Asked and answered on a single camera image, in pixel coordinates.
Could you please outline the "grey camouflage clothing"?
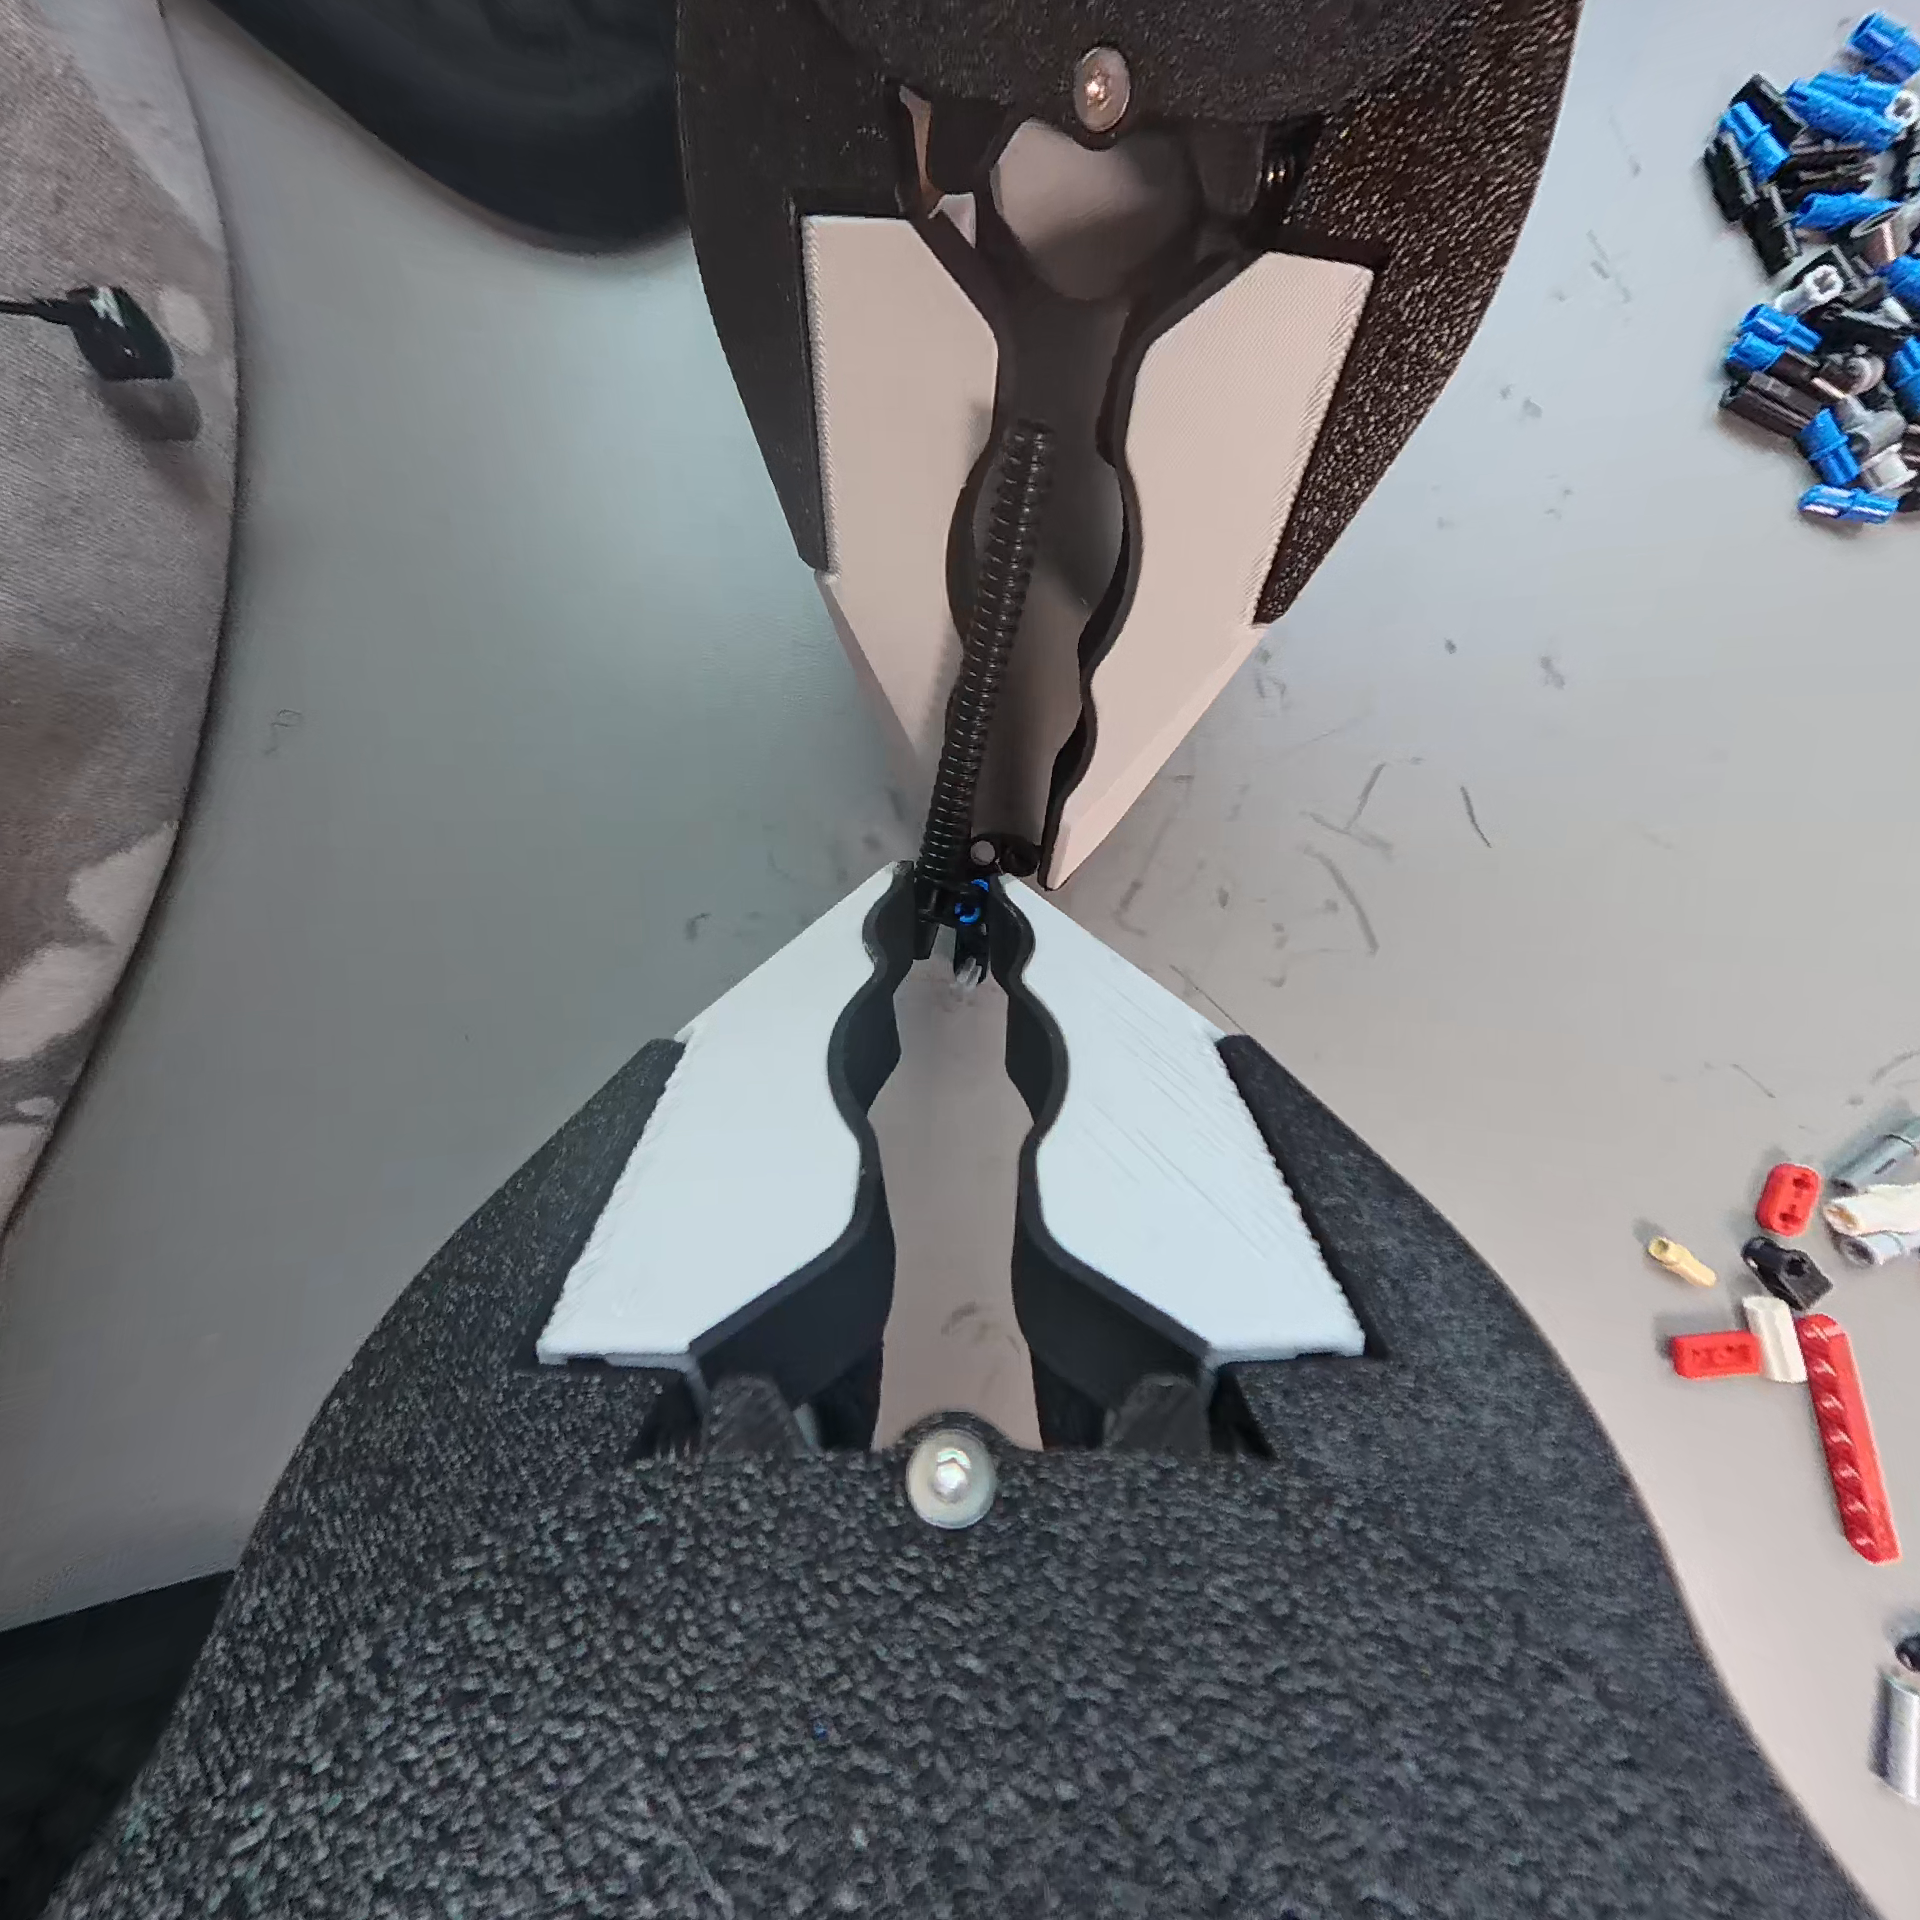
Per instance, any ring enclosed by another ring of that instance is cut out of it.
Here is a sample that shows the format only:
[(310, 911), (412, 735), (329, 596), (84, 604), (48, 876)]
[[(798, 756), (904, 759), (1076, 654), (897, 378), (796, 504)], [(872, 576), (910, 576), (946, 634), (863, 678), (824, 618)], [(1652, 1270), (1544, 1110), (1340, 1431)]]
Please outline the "grey camouflage clothing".
[(2, 345), (2, 1211), (57, 1135), (202, 756), (236, 510), (233, 276), (162, 6), (2, 7), (4, 297), (126, 289), (176, 358)]

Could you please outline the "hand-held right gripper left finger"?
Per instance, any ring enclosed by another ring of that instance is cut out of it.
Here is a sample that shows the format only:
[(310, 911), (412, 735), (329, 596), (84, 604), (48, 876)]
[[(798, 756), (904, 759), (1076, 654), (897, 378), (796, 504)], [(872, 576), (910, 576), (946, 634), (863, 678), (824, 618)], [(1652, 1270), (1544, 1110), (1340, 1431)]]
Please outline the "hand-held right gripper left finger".
[(827, 1451), (873, 1447), (897, 1235), (872, 1116), (914, 907), (910, 865), (878, 870), (680, 1031), (542, 1364), (670, 1374), (698, 1410), (762, 1378)]

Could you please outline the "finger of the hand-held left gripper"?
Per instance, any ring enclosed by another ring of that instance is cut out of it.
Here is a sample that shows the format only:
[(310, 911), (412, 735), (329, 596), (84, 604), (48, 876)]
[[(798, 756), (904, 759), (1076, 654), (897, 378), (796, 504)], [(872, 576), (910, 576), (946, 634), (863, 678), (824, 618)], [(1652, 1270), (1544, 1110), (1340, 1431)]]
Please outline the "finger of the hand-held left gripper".
[(1335, 257), (1233, 260), (1123, 358), (1121, 562), (1084, 634), (1081, 727), (1048, 806), (1048, 889), (1088, 863), (1255, 652), (1265, 580), (1375, 281)]
[(936, 223), (802, 223), (826, 566), (816, 584), (910, 808), (945, 744), (961, 636), (953, 516), (993, 436), (1000, 342)]

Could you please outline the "silver grey cylinder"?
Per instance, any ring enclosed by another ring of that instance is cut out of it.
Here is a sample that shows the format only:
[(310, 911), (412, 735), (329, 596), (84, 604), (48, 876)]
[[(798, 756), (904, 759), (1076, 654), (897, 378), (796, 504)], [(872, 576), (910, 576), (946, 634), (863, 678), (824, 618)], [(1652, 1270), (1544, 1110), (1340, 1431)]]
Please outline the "silver grey cylinder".
[(1918, 1809), (1918, 1627), (1903, 1632), (1880, 1668), (1867, 1746), (1878, 1780)]

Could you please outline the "dark cloth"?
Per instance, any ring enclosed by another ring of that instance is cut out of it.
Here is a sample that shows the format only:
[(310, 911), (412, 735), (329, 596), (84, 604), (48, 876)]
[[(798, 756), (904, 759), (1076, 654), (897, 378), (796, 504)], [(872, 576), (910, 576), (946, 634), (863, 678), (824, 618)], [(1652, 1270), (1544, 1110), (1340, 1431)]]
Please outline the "dark cloth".
[(222, 2), (367, 132), (572, 249), (684, 223), (672, 2)]

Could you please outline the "long red holed beam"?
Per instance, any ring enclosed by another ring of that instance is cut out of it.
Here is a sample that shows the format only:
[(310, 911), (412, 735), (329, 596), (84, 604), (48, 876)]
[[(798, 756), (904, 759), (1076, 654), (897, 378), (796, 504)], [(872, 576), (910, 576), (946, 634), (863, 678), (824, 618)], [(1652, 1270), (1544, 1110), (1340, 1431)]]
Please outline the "long red holed beam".
[(1841, 1534), (1865, 1563), (1895, 1566), (1905, 1550), (1892, 1520), (1854, 1343), (1841, 1321), (1827, 1313), (1799, 1314), (1794, 1332)]

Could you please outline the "cream white connector piece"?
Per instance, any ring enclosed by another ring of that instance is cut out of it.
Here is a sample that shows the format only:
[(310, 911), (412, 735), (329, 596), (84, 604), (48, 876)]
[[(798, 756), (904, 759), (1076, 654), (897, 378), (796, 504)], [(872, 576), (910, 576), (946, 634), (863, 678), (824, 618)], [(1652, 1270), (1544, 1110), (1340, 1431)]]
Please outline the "cream white connector piece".
[(1819, 1214), (1843, 1260), (1851, 1265), (1918, 1257), (1918, 1183), (1839, 1191)]

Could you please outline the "black angled connector brick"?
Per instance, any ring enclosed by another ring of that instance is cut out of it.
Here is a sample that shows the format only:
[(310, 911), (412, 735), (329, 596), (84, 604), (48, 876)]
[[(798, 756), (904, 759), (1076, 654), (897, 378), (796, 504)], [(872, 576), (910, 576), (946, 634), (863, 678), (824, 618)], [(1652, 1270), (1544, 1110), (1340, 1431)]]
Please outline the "black angled connector brick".
[(1751, 1236), (1739, 1257), (1764, 1292), (1790, 1313), (1815, 1313), (1833, 1292), (1833, 1280), (1804, 1251), (1767, 1236)]

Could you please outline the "pile of blue black pins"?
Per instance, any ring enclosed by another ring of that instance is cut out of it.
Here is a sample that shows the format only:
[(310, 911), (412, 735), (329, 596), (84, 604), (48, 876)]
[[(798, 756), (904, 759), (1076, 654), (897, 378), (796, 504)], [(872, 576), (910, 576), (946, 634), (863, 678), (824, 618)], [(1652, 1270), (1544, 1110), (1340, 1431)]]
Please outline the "pile of blue black pins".
[(1815, 74), (1751, 76), (1702, 169), (1764, 281), (1719, 358), (1719, 417), (1799, 462), (1804, 521), (1915, 521), (1915, 26), (1865, 12)]

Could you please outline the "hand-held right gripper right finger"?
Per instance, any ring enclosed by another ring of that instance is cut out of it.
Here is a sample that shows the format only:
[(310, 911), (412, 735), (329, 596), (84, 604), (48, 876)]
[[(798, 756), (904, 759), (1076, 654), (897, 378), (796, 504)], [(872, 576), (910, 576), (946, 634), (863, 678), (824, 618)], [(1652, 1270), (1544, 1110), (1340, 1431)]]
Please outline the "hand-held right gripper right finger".
[(1004, 1068), (1028, 1120), (1012, 1298), (1044, 1450), (1171, 1403), (1208, 1450), (1220, 1378), (1354, 1360), (1368, 1331), (1235, 1080), (1230, 1033), (1022, 881), (995, 888)]

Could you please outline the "grey pin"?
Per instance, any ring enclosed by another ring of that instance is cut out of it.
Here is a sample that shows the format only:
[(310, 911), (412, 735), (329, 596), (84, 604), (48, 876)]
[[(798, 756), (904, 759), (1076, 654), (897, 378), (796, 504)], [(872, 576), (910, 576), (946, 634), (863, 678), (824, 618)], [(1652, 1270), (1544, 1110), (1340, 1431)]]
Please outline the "grey pin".
[(1827, 1172), (1830, 1198), (1915, 1180), (1918, 1114), (1887, 1114), (1849, 1144)]

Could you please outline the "black plastic buckle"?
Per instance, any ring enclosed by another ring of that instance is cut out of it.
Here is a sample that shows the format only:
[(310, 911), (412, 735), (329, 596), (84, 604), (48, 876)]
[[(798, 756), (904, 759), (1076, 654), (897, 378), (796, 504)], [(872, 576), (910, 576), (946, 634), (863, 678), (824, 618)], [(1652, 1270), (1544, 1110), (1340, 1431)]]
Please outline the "black plastic buckle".
[(4, 297), (2, 316), (65, 329), (87, 368), (111, 387), (176, 378), (172, 345), (121, 286), (91, 283), (62, 296)]

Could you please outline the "black holed beam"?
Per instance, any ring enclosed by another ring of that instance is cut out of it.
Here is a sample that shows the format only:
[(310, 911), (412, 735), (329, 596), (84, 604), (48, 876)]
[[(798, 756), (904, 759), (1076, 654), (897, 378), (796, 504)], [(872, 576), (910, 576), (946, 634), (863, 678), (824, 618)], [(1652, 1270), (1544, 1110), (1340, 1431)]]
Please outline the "black holed beam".
[[(984, 832), (967, 849), (963, 878), (988, 878), (995, 889), (998, 881), (1034, 876), (1038, 865), (1041, 850), (1035, 844), (1012, 832)], [(988, 962), (988, 979), (993, 971), (993, 902), (978, 924), (953, 931), (951, 964), (967, 953), (977, 953)]]

